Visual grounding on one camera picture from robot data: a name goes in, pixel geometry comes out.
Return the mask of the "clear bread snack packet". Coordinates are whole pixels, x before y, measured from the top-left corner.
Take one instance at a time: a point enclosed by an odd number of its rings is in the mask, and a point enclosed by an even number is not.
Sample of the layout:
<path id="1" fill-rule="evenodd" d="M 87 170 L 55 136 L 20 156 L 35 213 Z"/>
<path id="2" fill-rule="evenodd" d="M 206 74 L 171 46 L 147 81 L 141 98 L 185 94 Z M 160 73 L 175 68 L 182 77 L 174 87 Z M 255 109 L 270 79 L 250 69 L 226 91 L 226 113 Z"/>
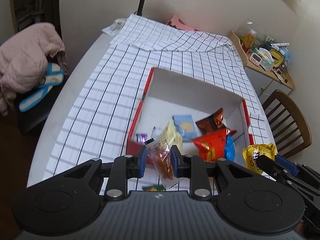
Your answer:
<path id="1" fill-rule="evenodd" d="M 163 187 L 167 190 L 181 181 L 176 178 L 171 164 L 170 146 L 166 139 L 150 139 L 145 142 L 147 155 L 159 173 Z"/>

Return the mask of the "red rice cracker bag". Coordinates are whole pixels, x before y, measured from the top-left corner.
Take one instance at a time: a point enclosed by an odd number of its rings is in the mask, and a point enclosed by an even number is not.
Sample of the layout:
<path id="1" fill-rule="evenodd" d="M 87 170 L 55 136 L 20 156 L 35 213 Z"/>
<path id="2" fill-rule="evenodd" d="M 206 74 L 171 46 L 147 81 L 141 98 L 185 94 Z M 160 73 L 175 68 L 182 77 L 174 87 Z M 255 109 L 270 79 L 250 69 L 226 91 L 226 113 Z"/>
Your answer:
<path id="1" fill-rule="evenodd" d="M 193 143 L 204 161 L 214 163 L 216 159 L 224 158 L 226 136 L 228 134 L 233 136 L 236 133 L 237 131 L 224 128 L 193 139 Z"/>

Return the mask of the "purple candy packet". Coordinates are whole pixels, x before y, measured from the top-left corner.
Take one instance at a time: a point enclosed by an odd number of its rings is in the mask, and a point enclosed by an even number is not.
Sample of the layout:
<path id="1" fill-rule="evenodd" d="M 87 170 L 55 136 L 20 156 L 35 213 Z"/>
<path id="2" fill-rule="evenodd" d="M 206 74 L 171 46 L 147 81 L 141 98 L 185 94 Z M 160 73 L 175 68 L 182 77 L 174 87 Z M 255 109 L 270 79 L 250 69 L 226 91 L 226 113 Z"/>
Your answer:
<path id="1" fill-rule="evenodd" d="M 137 133 L 136 134 L 136 141 L 139 143 L 139 144 L 145 144 L 145 142 L 147 141 L 148 139 L 148 135 L 146 133 Z"/>

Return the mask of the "green cracker packet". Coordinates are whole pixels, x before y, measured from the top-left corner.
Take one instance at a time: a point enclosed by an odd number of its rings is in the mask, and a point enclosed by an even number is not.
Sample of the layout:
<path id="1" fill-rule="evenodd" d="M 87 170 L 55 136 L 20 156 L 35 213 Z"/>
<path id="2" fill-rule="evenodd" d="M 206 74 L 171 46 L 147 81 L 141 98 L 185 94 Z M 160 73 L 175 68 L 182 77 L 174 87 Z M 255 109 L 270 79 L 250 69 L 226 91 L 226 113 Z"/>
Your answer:
<path id="1" fill-rule="evenodd" d="M 143 186 L 143 191 L 156 191 L 156 192 L 164 192 L 166 189 L 163 185 L 149 185 L 149 186 Z"/>

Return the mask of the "yellow foil snack packet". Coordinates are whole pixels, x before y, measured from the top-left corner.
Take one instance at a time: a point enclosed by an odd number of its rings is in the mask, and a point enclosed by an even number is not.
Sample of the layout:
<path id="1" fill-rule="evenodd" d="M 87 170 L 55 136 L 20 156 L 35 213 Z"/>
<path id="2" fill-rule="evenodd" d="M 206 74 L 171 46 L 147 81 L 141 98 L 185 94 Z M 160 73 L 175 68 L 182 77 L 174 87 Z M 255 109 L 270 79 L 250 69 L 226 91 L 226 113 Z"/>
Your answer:
<path id="1" fill-rule="evenodd" d="M 261 155 L 265 155 L 274 160 L 277 154 L 278 151 L 274 143 L 249 145 L 242 151 L 245 167 L 259 175 L 262 175 L 263 171 L 257 166 L 257 158 Z"/>

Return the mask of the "pale yellow snack packet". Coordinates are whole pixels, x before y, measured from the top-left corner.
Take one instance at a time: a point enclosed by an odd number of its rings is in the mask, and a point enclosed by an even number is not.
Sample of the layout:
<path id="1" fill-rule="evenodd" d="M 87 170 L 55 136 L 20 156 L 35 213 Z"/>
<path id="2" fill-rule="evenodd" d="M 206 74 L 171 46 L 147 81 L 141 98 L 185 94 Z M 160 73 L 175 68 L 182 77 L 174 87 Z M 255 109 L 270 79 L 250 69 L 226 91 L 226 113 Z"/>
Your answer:
<path id="1" fill-rule="evenodd" d="M 161 140 L 165 139 L 170 147 L 176 145 L 180 154 L 183 154 L 183 138 L 172 120 L 167 123 L 159 137 Z"/>

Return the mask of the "light blue cookie packet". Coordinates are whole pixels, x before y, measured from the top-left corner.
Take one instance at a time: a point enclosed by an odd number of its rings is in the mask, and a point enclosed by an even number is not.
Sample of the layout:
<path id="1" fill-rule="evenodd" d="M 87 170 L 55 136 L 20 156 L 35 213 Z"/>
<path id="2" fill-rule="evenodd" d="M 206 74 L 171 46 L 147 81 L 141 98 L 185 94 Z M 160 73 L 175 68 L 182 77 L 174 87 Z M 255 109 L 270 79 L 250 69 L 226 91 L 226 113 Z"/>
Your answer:
<path id="1" fill-rule="evenodd" d="M 198 137 L 191 115 L 173 115 L 172 118 L 178 133 L 183 138 L 183 142 L 192 142 L 193 139 Z"/>

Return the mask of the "blue cookie snack packet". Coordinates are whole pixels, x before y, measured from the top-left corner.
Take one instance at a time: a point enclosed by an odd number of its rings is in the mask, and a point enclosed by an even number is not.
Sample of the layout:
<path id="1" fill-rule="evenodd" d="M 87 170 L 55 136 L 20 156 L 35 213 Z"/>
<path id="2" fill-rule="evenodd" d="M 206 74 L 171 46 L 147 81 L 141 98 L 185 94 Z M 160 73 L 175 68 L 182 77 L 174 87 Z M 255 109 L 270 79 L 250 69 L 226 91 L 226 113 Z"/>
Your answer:
<path id="1" fill-rule="evenodd" d="M 226 136 L 224 158 L 226 158 L 229 161 L 234 161 L 234 158 L 235 158 L 234 141 L 233 141 L 232 136 L 230 134 L 228 134 Z"/>

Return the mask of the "dark red foil snack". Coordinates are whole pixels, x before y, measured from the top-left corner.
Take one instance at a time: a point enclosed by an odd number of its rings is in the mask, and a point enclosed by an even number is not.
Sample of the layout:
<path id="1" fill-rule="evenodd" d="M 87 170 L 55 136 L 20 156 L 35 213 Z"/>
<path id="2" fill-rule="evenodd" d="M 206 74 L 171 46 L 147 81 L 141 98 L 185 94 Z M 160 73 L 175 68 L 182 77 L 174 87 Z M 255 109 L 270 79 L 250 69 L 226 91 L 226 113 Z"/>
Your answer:
<path id="1" fill-rule="evenodd" d="M 212 115 L 197 121 L 196 126 L 206 134 L 224 129 L 226 126 L 223 124 L 223 108 L 220 108 Z"/>

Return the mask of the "wooden chair right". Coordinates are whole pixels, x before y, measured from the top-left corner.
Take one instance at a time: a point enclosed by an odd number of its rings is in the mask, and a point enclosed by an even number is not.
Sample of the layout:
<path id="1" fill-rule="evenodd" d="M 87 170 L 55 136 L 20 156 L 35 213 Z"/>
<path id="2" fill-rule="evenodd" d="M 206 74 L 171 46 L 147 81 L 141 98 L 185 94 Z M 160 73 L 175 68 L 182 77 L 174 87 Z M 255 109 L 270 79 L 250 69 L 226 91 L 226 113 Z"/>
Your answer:
<path id="1" fill-rule="evenodd" d="M 311 131 L 306 118 L 287 94 L 274 90 L 262 107 L 282 157 L 288 159 L 311 145 Z"/>

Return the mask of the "yellow container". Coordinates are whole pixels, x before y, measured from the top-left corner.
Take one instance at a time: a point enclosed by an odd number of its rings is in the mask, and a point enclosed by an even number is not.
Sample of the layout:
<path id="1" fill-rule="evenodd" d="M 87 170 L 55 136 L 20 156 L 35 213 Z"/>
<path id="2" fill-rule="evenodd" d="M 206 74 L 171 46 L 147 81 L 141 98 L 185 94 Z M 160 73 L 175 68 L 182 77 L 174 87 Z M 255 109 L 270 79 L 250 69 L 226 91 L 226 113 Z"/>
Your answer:
<path id="1" fill-rule="evenodd" d="M 284 55 L 275 49 L 271 49 L 270 54 L 272 56 L 272 59 L 274 60 L 274 68 L 278 68 L 284 61 Z"/>

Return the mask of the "white kitchen timer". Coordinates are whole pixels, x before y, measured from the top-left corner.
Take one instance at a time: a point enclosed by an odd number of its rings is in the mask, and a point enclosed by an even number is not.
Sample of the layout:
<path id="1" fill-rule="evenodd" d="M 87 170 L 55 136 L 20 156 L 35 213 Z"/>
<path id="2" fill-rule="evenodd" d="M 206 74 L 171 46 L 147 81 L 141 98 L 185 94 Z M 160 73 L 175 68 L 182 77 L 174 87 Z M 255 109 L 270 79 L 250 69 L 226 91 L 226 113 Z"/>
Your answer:
<path id="1" fill-rule="evenodd" d="M 262 63 L 263 59 L 259 54 L 252 53 L 249 57 L 249 61 L 251 61 L 255 66 L 259 66 Z"/>

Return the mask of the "orange drink bottle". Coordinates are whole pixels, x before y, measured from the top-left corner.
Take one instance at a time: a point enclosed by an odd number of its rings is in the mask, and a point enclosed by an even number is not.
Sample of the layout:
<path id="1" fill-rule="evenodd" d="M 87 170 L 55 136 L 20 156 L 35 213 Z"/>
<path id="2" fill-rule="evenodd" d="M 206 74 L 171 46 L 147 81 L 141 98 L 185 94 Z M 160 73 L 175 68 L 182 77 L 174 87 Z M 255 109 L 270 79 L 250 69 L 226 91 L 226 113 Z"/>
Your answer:
<path id="1" fill-rule="evenodd" d="M 242 42 L 242 49 L 245 53 L 248 53 L 250 48 L 253 46 L 253 43 L 255 42 L 257 36 L 257 32 L 253 29 L 250 29 L 247 34 L 244 36 L 244 40 Z"/>

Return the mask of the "pink paper item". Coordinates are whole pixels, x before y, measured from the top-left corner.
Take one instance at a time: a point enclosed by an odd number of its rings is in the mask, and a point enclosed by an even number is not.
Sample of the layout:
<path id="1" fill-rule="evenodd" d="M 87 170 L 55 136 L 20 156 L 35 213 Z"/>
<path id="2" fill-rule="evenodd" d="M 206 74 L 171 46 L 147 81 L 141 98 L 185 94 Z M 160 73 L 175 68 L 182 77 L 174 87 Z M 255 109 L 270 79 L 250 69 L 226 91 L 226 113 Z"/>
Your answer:
<path id="1" fill-rule="evenodd" d="M 177 15 L 174 15 L 170 20 L 165 22 L 173 28 L 185 30 L 185 31 L 197 31 L 197 29 L 186 25 Z"/>

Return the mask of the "pink puffer jacket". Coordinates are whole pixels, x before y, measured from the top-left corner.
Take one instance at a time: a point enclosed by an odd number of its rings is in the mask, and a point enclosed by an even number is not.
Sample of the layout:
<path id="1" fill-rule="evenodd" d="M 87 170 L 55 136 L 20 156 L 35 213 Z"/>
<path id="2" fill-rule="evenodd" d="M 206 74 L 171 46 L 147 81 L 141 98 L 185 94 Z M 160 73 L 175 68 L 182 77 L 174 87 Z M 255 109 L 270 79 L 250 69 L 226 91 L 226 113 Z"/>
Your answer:
<path id="1" fill-rule="evenodd" d="M 37 85 L 57 84 L 45 81 L 46 75 L 67 74 L 65 45 L 51 23 L 36 23 L 20 31 L 1 45 L 1 115 L 14 107 L 18 93 Z"/>

